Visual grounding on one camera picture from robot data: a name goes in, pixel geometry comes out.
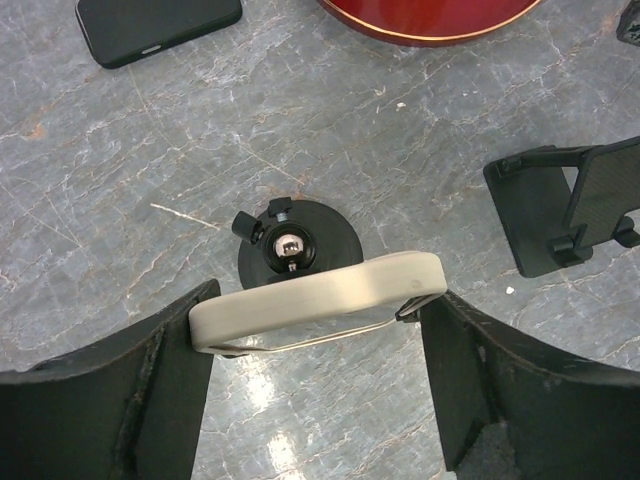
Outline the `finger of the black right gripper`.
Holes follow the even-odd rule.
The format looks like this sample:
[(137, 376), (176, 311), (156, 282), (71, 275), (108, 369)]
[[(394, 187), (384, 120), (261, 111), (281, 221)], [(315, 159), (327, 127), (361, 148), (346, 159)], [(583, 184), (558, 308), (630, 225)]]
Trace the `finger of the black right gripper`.
[(623, 10), (616, 37), (623, 43), (640, 46), (640, 0), (631, 0)]

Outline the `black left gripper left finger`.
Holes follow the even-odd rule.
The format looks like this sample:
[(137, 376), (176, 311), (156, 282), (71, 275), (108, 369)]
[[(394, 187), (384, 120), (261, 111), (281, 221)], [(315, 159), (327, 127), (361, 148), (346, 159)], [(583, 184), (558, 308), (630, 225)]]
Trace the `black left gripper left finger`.
[(191, 345), (208, 280), (137, 323), (1, 375), (4, 479), (188, 479), (213, 358)]

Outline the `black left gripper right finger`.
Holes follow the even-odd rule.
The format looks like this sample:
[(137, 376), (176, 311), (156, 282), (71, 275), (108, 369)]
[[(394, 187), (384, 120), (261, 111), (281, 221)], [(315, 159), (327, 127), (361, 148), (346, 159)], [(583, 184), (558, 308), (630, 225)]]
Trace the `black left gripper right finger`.
[(553, 347), (451, 292), (418, 318), (447, 470), (638, 478), (638, 372)]

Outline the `black round-base phone stand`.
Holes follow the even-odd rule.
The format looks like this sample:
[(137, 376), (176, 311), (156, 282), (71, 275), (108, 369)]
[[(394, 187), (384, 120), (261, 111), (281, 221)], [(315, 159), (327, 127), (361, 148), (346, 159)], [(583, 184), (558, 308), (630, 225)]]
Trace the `black round-base phone stand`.
[(237, 266), (245, 290), (364, 260), (351, 223), (337, 210), (315, 201), (273, 199), (257, 217), (239, 212), (231, 229), (241, 239)]

